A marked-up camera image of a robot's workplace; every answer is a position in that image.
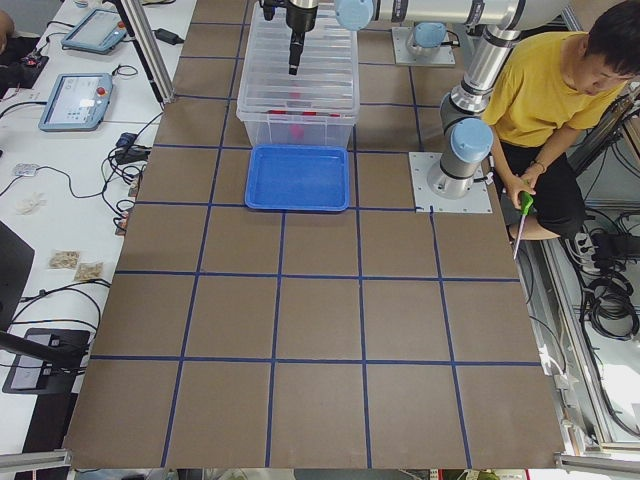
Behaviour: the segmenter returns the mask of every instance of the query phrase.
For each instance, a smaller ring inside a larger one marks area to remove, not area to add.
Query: metal frame
[[[71,452],[66,449],[53,450],[52,452],[0,455],[0,473],[26,472],[70,465]]]

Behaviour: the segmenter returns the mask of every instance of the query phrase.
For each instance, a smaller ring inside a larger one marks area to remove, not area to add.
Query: man's hand
[[[531,188],[535,188],[536,183],[538,183],[538,177],[542,174],[542,171],[536,165],[537,164],[533,164],[527,168],[520,177],[522,181],[528,183]]]
[[[511,175],[508,179],[503,180],[504,188],[507,190],[507,196],[509,197],[509,200],[511,200],[513,206],[518,210],[520,210],[522,207],[520,205],[520,192],[529,192],[531,195],[536,194],[536,191],[533,189],[533,187],[526,183],[525,175],[523,175],[522,177]]]

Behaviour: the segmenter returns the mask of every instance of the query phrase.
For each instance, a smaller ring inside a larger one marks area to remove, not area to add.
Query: man
[[[38,40],[16,36],[13,20],[0,10],[0,97],[9,87],[17,87],[25,80],[20,60],[35,49]]]
[[[514,48],[483,120],[494,133],[498,193],[504,187],[518,209],[521,192],[535,195],[523,239],[580,230],[585,206],[565,152],[639,73],[640,0],[613,6],[589,33],[543,33]],[[508,226],[511,239],[517,230]]]

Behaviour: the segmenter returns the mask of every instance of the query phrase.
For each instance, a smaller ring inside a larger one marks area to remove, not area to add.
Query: power adapter
[[[169,30],[165,30],[164,28],[158,28],[157,30],[154,30],[153,33],[158,40],[168,43],[169,45],[184,43],[184,40],[177,34],[170,32]]]
[[[118,148],[115,151],[114,158],[118,165],[127,165],[134,162],[147,161],[150,149],[133,145],[127,148]]]
[[[116,142],[116,147],[118,148],[129,147],[135,143],[137,138],[138,138],[138,135],[135,133],[124,132],[120,134],[120,138]]]

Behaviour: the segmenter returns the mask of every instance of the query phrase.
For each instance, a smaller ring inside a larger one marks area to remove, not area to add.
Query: metal plate
[[[411,183],[413,184],[413,200],[416,212],[448,213],[492,213],[487,185],[484,182],[474,183],[469,193],[457,200],[443,198],[436,194],[427,184],[427,174],[431,166],[440,161],[441,153],[409,152],[411,166]],[[475,177],[483,177],[482,169],[478,167]]]
[[[393,51],[396,55],[396,64],[415,65],[423,67],[453,67],[456,64],[451,47],[440,47],[437,52],[429,57],[416,57],[407,50],[407,38],[413,27],[393,27]],[[445,35],[445,42],[449,41],[449,34]]]

